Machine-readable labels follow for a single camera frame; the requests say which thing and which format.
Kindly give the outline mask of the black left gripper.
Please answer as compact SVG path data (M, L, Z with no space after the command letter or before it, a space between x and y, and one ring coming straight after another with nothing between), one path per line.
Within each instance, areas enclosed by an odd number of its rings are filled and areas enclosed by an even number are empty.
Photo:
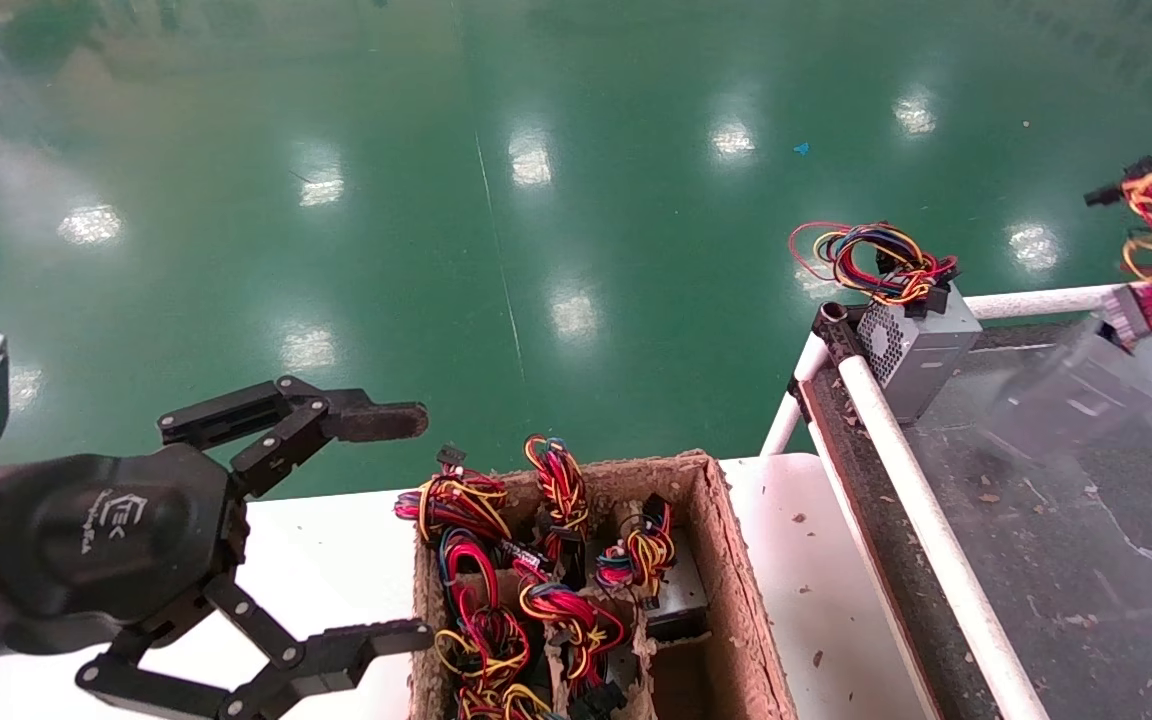
M230 579L247 536L244 492L188 446L0 467L0 655L115 638L76 675L96 700L160 719L280 719L306 698L353 691L379 657L433 647L419 617L293 638ZM253 679L229 691L142 669L150 647L212 611L265 655Z

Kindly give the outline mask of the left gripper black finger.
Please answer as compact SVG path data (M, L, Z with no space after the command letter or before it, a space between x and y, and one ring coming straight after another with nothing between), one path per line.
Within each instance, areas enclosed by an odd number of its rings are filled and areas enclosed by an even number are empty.
M170 411L157 427L164 445L197 450L253 437L230 460L230 475L248 497L260 498L332 441L419 437L429 429L429 410L420 402L378 404L364 389L320 389L283 376Z

